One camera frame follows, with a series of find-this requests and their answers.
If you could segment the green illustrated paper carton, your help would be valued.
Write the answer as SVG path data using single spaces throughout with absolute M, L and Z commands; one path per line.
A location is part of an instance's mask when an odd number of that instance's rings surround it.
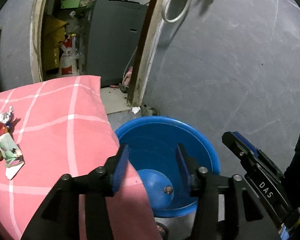
M 25 161 L 19 146 L 14 142 L 10 133 L 0 136 L 0 152 L 5 162 L 5 176 L 12 180 L 25 164 Z

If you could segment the silver foil wrapper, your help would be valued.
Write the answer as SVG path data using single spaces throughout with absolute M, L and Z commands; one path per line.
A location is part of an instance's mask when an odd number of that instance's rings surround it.
M 11 125 L 13 118 L 14 118 L 13 106 L 10 106 L 7 112 L 0 113 L 0 122 L 2 124 L 5 124 L 7 127 Z

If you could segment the pink checked tablecloth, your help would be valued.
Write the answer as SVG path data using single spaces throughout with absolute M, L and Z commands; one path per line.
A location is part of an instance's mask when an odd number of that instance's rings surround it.
M 0 113 L 14 109 L 13 137 L 25 159 L 12 180 L 0 161 L 0 238 L 21 238 L 61 175 L 85 175 L 117 152 L 100 82 L 72 76 L 0 93 Z

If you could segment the blue plastic bucket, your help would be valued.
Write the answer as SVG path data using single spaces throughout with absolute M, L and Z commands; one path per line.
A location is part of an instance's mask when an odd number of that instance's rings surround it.
M 129 146 L 129 161 L 140 176 L 155 217 L 171 218 L 196 211 L 179 174 L 176 150 L 186 153 L 199 166 L 220 173 L 218 155 L 209 140 L 192 126 L 164 116 L 131 120 L 115 131 L 119 142 Z

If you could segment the yellow bag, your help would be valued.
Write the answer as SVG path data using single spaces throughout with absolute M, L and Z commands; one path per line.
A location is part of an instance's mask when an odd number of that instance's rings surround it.
M 43 70 L 59 68 L 59 44 L 65 40 L 65 21 L 46 15 L 43 32 Z

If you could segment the grey refrigerator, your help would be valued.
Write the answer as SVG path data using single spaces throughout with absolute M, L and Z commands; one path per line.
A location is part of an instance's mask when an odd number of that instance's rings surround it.
M 138 46 L 147 9 L 138 2 L 93 2 L 84 73 L 99 76 L 102 87 L 122 81 Z

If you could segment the green box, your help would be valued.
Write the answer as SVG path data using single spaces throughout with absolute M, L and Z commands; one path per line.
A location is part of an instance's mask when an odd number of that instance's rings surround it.
M 80 5 L 80 0 L 62 0 L 61 2 L 62 9 L 78 8 L 79 5 Z

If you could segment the wooden door frame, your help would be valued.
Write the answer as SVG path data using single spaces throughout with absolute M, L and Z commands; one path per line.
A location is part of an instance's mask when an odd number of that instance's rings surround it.
M 150 0 L 145 22 L 136 50 L 128 102 L 132 106 L 142 104 L 153 56 L 161 34 L 163 19 L 161 9 L 164 0 Z M 41 31 L 46 0 L 34 0 L 30 18 L 30 63 L 34 83 L 43 81 L 41 59 Z

